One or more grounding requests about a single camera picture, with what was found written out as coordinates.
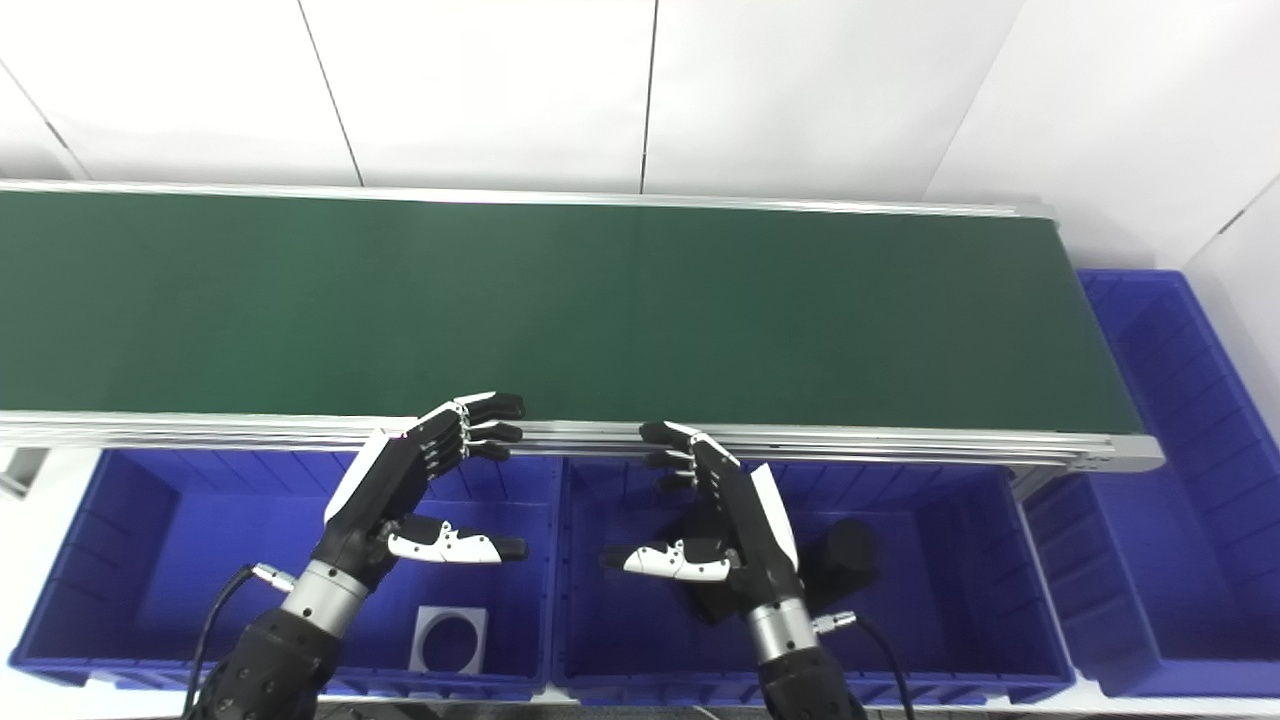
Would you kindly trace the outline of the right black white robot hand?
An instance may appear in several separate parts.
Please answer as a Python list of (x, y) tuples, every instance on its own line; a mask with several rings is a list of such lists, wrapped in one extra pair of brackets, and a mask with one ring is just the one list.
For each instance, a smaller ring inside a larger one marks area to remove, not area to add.
[(797, 551), (777, 489), (750, 473), (704, 430), (675, 421), (639, 428), (653, 446), (650, 468), (664, 468), (662, 489), (695, 489), (699, 510), (713, 524), (701, 536), (644, 544), (612, 544), (600, 552), (603, 568), (684, 583), (726, 584), (739, 607), (801, 600)]

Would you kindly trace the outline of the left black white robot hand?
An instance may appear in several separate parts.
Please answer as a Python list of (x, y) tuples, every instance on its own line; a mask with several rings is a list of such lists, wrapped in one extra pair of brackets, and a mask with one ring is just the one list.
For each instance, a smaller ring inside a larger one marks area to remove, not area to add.
[(515, 425), (524, 414), (521, 396), (485, 392), (447, 401), (413, 421), (374, 430), (326, 506), (311, 561), (324, 565), (330, 577), (348, 577), (375, 591), (401, 559), (445, 564), (526, 560), (525, 539), (415, 512), (429, 486), (465, 460), (507, 460), (508, 446), (524, 436)]

